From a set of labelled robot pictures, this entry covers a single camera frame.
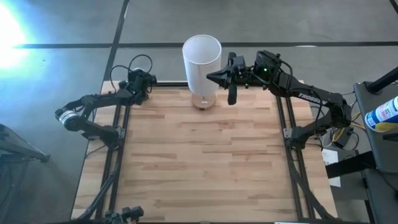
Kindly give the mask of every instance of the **black metal frame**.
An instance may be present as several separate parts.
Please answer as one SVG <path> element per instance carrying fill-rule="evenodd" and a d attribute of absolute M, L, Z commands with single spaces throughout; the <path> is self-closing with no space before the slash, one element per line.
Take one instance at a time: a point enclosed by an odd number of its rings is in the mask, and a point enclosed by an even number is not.
<path fill-rule="evenodd" d="M 158 82 L 156 87 L 187 87 L 188 83 L 187 82 Z M 287 127 L 286 125 L 286 120 L 285 120 L 285 115 L 284 115 L 284 109 L 282 106 L 282 100 L 280 97 L 276 97 L 277 100 L 277 107 L 279 111 L 279 118 L 280 118 L 280 127 L 281 130 Z M 286 104 L 287 104 L 287 111 L 289 114 L 289 119 L 290 119 L 290 124 L 291 127 L 296 126 L 295 123 L 295 117 L 294 117 L 294 112 L 293 112 L 293 107 L 292 107 L 292 102 L 290 98 L 286 98 Z M 121 111 L 121 106 L 117 105 L 115 109 L 115 114 L 114 114 L 114 119 L 113 119 L 113 124 L 117 125 L 119 123 L 119 118 L 120 118 L 120 111 Z M 123 119 L 123 128 L 127 131 L 128 128 L 128 123 L 129 123 L 129 112 L 130 112 L 130 107 L 126 107 L 124 111 L 124 119 Z M 342 220 L 330 220 L 330 219 L 317 219 L 315 216 L 315 211 L 314 211 L 314 205 L 311 202 L 316 201 L 318 204 L 317 207 L 320 206 L 319 202 L 317 202 L 316 198 L 314 195 L 308 195 L 305 194 L 305 201 L 306 201 L 306 207 L 308 211 L 308 218 L 304 217 L 303 213 L 303 207 L 300 201 L 300 194 L 299 194 L 299 188 L 298 185 L 302 188 L 304 192 L 308 192 L 309 190 L 309 185 L 308 185 L 308 177 L 307 173 L 305 170 L 305 164 L 304 164 L 304 159 L 303 159 L 303 154 L 301 151 L 294 151 L 292 150 L 291 146 L 288 145 L 286 138 L 283 134 L 281 134 L 282 137 L 284 138 L 284 143 L 285 143 L 285 151 L 286 151 L 286 157 L 287 157 L 287 165 L 289 167 L 289 174 L 290 174 L 290 182 L 292 185 L 292 191 L 293 191 L 293 196 L 294 196 L 294 204 L 297 212 L 297 221 L 296 222 L 291 222 L 291 223 L 311 223 L 311 224 L 316 224 L 316 223 L 336 223 L 336 224 L 365 224 L 363 222 L 346 222 Z M 112 191 L 111 191 L 111 196 L 109 198 L 109 208 L 108 210 L 114 210 L 115 209 L 115 204 L 116 204 L 116 197 L 117 197 L 117 192 L 118 192 L 118 183 L 119 183 L 119 176 L 120 176 L 120 171 L 121 171 L 121 163 L 123 159 L 123 150 L 124 150 L 124 143 L 125 143 L 126 138 L 123 139 L 122 144 L 117 152 L 117 158 L 116 158 L 116 164 L 119 164 L 120 168 L 113 180 L 113 185 L 112 185 Z M 106 181 L 106 179 L 109 177 L 110 173 L 110 168 L 111 168 L 111 161 L 112 161 L 112 156 L 115 150 L 108 149 L 108 153 L 106 155 L 106 161 L 105 161 L 105 167 L 104 167 L 104 172 L 103 172 L 103 179 L 102 179 L 102 184 Z M 296 170 L 294 163 L 293 163 L 293 155 L 292 152 L 295 152 L 297 155 L 297 162 L 298 162 L 298 167 L 300 173 Z M 104 200 L 102 199 L 100 203 L 97 206 L 96 209 L 96 214 L 95 218 L 101 218 L 103 216 L 103 205 L 104 205 Z"/>

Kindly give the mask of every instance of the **gray floor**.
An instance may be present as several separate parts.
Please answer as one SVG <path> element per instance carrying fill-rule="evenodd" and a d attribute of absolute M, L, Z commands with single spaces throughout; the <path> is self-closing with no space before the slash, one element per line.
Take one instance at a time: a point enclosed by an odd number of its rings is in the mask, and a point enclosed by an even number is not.
<path fill-rule="evenodd" d="M 123 0 L 3 0 L 25 33 L 25 44 L 112 43 Z M 397 41 L 398 14 L 388 0 L 137 0 L 129 3 L 120 43 L 183 42 L 210 34 L 222 42 Z M 263 48 L 224 48 L 252 63 Z M 271 47 L 294 75 L 326 90 L 348 93 L 354 82 L 375 80 L 396 67 L 398 46 Z M 145 53 L 159 80 L 184 80 L 181 49 L 119 49 L 114 64 L 127 65 Z M 54 111 L 102 85 L 110 49 L 29 49 L 14 66 L 0 68 L 0 123 L 51 154 L 29 164 L 7 223 L 68 220 L 87 140 L 68 132 Z M 146 68 L 145 59 L 135 66 Z M 115 70 L 114 80 L 126 71 Z M 353 102 L 353 95 L 347 96 Z M 361 135 L 361 151 L 369 150 Z M 332 189 L 339 216 L 366 220 L 360 178 L 345 177 Z"/>

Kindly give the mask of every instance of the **bright light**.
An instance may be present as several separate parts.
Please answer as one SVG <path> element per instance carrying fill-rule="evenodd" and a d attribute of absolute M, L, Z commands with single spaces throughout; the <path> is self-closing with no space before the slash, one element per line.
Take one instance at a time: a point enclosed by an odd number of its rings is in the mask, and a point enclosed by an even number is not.
<path fill-rule="evenodd" d="M 13 49 L 19 44 L 25 43 L 25 35 L 19 28 L 18 22 L 13 18 L 7 7 L 0 3 L 0 68 L 15 65 L 26 50 Z"/>

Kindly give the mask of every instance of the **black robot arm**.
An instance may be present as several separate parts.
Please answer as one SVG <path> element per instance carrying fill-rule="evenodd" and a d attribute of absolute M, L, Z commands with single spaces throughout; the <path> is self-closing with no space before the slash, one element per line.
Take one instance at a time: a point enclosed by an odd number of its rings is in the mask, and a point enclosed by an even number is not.
<path fill-rule="evenodd" d="M 55 117 L 69 131 L 83 131 L 87 139 L 100 138 L 108 147 L 115 149 L 119 146 L 124 130 L 112 126 L 100 126 L 88 120 L 97 108 L 112 105 L 141 105 L 148 99 L 147 89 L 157 83 L 156 77 L 142 70 L 134 70 L 129 74 L 129 81 L 119 82 L 116 93 L 103 95 L 86 95 L 79 100 L 66 104 L 55 112 Z"/>
<path fill-rule="evenodd" d="M 281 68 L 283 64 L 289 67 L 290 74 L 283 71 Z M 300 83 L 293 77 L 291 66 L 281 60 L 279 54 L 275 55 L 265 50 L 258 51 L 254 65 L 247 67 L 243 56 L 237 57 L 235 53 L 229 53 L 227 66 L 218 72 L 208 74 L 207 79 L 228 88 L 230 105 L 236 103 L 236 86 L 242 85 L 246 88 L 261 86 L 263 90 L 269 89 L 275 96 L 284 98 L 294 96 L 319 104 L 320 107 L 329 108 L 324 117 L 305 127 L 284 130 L 290 145 L 295 149 L 304 149 L 308 138 L 314 134 L 323 135 L 328 128 L 343 128 L 351 123 L 351 107 L 347 105 L 341 94 Z"/>

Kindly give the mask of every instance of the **wooden tabletop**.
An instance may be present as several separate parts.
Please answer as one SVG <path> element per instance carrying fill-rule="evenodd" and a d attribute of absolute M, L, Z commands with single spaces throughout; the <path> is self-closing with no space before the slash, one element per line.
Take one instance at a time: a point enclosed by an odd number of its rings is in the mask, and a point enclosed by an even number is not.
<path fill-rule="evenodd" d="M 102 93 L 110 90 L 105 82 Z M 140 205 L 142 222 L 297 220 L 275 96 L 240 88 L 229 106 L 220 89 L 216 106 L 198 111 L 191 95 L 188 88 L 154 88 L 150 100 L 132 107 L 116 210 Z M 292 103 L 297 125 L 313 120 L 306 101 Z M 95 122 L 111 124 L 113 116 L 114 106 L 101 108 Z M 88 152 L 102 145 L 90 142 Z M 336 217 L 320 148 L 307 146 L 303 156 L 312 192 Z M 105 157 L 102 149 L 85 160 L 72 217 L 98 193 Z"/>

